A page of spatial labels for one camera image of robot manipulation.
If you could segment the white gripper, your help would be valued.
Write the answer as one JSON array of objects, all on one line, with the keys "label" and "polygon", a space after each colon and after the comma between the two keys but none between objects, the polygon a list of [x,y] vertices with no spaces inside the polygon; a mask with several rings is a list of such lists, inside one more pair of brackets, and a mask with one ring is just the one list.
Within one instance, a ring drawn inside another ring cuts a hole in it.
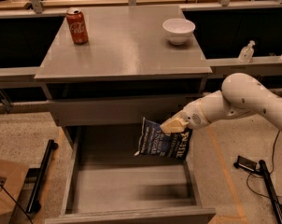
[{"label": "white gripper", "polygon": [[182,133],[187,126],[200,129],[218,120],[240,119],[251,115],[252,111],[231,105],[221,91],[215,91],[185,105],[183,111],[174,114],[161,125],[161,129],[164,133]]}]

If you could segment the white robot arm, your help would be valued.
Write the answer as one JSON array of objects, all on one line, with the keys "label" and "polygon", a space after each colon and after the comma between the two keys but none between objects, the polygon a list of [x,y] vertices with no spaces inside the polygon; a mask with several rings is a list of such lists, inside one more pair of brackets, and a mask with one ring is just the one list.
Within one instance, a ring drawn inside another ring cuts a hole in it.
[{"label": "white robot arm", "polygon": [[161,125],[164,133],[200,129],[223,119],[259,114],[282,132],[282,98],[266,89],[254,77],[235,73],[227,76],[220,91],[185,105]]}]

